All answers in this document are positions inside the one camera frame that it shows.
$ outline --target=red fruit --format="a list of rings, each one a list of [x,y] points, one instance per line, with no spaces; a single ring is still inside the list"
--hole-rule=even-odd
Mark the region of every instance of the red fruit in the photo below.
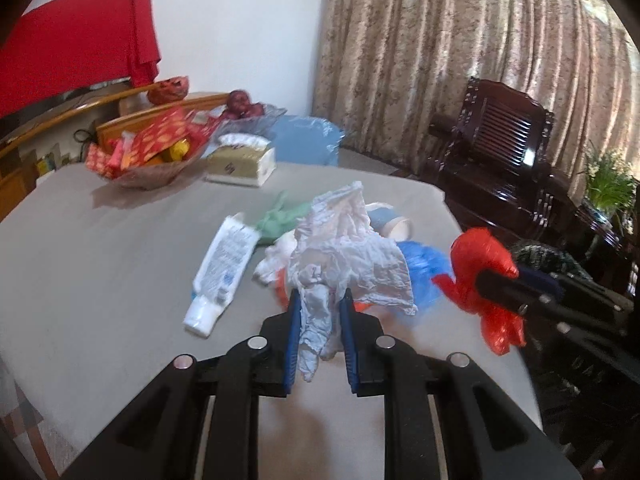
[[[237,121],[239,118],[240,118],[240,114],[236,114],[236,113],[232,112],[231,110],[225,110],[220,115],[220,120],[221,121]]]
[[[234,90],[226,99],[226,107],[235,114],[240,116],[249,111],[251,107],[251,98],[244,90]]]
[[[262,103],[254,103],[249,107],[249,111],[247,111],[243,117],[261,117],[264,115],[264,106]]]

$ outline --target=white cloth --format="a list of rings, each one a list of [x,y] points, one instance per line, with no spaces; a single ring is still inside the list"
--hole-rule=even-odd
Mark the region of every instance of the white cloth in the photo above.
[[[347,288],[357,301],[409,315],[416,308],[404,256],[369,225],[360,181],[317,196],[295,236],[287,285],[302,300],[298,367],[310,381],[318,358],[331,359],[342,348],[337,305]]]

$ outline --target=green plastic bag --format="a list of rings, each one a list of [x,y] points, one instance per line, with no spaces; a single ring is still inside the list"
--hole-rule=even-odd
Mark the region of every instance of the green plastic bag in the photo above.
[[[281,192],[255,228],[262,233],[258,245],[271,245],[284,233],[295,229],[301,218],[305,217],[311,208],[310,202],[304,202],[294,207],[285,207],[287,193]]]

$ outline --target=green plant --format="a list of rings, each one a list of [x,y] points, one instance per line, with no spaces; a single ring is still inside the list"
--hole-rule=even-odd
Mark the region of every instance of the green plant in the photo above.
[[[620,152],[607,151],[598,154],[593,143],[584,155],[587,177],[586,198],[608,218],[617,209],[628,208],[636,189],[631,165]]]

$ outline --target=wooden chair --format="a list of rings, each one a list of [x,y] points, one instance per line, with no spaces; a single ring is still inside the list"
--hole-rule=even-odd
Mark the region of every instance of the wooden chair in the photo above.
[[[554,115],[503,83],[471,78],[458,120],[436,114],[422,179],[445,192],[463,228],[487,226],[504,243],[540,239],[571,207],[569,181],[546,160]]]

